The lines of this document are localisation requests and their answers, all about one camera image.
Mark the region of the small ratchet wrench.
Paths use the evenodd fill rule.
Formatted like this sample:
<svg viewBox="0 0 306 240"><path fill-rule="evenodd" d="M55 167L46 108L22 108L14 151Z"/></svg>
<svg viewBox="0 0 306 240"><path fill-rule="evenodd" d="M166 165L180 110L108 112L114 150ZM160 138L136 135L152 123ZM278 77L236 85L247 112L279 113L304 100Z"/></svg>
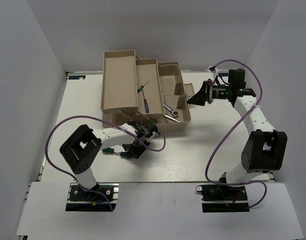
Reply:
<svg viewBox="0 0 306 240"><path fill-rule="evenodd" d="M175 118L173 118L173 117L170 117L170 116L168 116L167 114L164 114L163 117L164 117L165 119L167 119L167 120L171 120L171 121L173 121L173 122L180 123L179 120L177 120L177 119L175 119Z"/></svg>

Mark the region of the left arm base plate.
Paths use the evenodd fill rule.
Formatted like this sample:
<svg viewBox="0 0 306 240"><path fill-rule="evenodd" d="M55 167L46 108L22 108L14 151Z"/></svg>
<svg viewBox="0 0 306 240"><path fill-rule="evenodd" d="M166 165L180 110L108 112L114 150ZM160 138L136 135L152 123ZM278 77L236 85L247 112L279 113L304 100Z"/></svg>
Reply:
<svg viewBox="0 0 306 240"><path fill-rule="evenodd" d="M71 183L66 201L66 212L112 212L115 210L119 183L100 183L98 192L104 194L106 198L97 193L84 191L78 184Z"/></svg>

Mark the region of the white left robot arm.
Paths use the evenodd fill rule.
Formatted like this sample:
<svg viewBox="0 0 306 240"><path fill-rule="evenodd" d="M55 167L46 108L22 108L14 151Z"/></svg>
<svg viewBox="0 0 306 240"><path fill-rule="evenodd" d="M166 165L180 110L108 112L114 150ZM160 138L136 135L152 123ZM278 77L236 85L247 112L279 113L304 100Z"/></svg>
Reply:
<svg viewBox="0 0 306 240"><path fill-rule="evenodd" d="M91 166L100 151L120 145L128 158L137 159L158 133L158 128L152 121L145 124L130 121L120 127L121 130L114 127L91 129L86 124L81 125L59 149L82 185L81 193L89 200L98 195L98 183Z"/></svg>

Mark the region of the large ratchet wrench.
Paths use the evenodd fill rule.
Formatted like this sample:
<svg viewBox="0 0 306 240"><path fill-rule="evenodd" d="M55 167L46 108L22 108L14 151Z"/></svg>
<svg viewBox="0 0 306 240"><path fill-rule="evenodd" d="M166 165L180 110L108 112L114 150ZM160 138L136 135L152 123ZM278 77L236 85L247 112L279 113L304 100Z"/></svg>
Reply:
<svg viewBox="0 0 306 240"><path fill-rule="evenodd" d="M176 110L174 110L174 109L172 109L169 105L167 105L166 103L163 103L163 106L164 106L164 108L166 109L166 110L168 110L170 113L171 113L171 115L174 117L174 118L177 118L178 117L178 112L176 111Z"/></svg>

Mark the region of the black green precision screwdriver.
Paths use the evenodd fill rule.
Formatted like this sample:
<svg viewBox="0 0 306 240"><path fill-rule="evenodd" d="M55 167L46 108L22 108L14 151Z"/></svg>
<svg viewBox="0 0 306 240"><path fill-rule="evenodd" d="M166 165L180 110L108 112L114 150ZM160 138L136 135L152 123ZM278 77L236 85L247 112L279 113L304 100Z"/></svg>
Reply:
<svg viewBox="0 0 306 240"><path fill-rule="evenodd" d="M143 90L143 88L144 88L148 83L149 83L149 81L147 81L144 85L141 85L141 86L138 88L137 92L138 92L138 93L141 92L141 91Z"/></svg>

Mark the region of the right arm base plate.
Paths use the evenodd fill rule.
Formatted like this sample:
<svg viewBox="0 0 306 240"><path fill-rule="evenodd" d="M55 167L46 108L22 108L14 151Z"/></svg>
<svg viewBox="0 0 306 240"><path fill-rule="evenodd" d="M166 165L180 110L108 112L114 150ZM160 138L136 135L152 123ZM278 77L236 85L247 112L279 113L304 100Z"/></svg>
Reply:
<svg viewBox="0 0 306 240"><path fill-rule="evenodd" d="M196 193L202 196L203 213L245 213L250 211L244 186L202 184L196 186Z"/></svg>

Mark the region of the green stubby screwdriver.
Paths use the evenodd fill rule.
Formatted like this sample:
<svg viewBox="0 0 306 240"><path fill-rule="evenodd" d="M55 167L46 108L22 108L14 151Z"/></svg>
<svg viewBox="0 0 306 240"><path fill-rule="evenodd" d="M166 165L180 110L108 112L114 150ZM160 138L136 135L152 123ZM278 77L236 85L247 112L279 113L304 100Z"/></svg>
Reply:
<svg viewBox="0 0 306 240"><path fill-rule="evenodd" d="M133 158L133 155L131 153L129 153L128 151L122 151L122 152L117 151L114 154L117 155L117 156L120 156L121 158L124 158L124 159L132 159Z"/></svg>
<svg viewBox="0 0 306 240"><path fill-rule="evenodd" d="M118 151L115 151L113 148L110 148L110 147L103 149L102 152L104 154L119 155Z"/></svg>

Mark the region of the blue red screwdriver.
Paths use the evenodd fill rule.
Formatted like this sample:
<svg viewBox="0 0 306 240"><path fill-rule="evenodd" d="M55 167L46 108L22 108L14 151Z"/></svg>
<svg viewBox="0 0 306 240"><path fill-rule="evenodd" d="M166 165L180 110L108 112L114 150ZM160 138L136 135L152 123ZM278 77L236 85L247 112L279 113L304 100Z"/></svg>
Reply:
<svg viewBox="0 0 306 240"><path fill-rule="evenodd" d="M149 113L149 105L148 105L147 99L145 97L144 90L141 90L141 92L142 92L142 95L143 95L144 109L145 109L145 112L148 114Z"/></svg>

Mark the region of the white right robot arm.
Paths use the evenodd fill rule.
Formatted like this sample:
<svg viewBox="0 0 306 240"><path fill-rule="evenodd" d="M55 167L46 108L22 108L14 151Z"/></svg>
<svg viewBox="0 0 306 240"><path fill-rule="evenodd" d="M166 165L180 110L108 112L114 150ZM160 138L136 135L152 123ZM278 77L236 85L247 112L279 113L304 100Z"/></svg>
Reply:
<svg viewBox="0 0 306 240"><path fill-rule="evenodd" d="M204 106L214 100L228 100L241 116L249 137L241 153L241 162L216 182L219 195L228 200L237 192L236 187L253 182L254 178L278 171L282 167L288 137L276 130L259 108L259 100L251 88L246 87L245 70L230 69L228 85L218 85L209 79L187 103Z"/></svg>

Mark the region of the beige plastic toolbox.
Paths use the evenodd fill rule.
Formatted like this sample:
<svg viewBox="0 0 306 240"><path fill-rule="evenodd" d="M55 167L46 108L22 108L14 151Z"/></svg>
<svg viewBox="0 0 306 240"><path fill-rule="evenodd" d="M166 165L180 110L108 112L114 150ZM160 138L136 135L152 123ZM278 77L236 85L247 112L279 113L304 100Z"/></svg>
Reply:
<svg viewBox="0 0 306 240"><path fill-rule="evenodd" d="M149 105L145 112L141 85ZM165 132L184 130L191 121L187 100L194 95L193 85L184 83L178 62L159 62L156 58L140 58L136 51L106 51L103 54L102 117L109 124L122 125L130 120L140 123L152 120ZM174 122L163 103L178 112Z"/></svg>

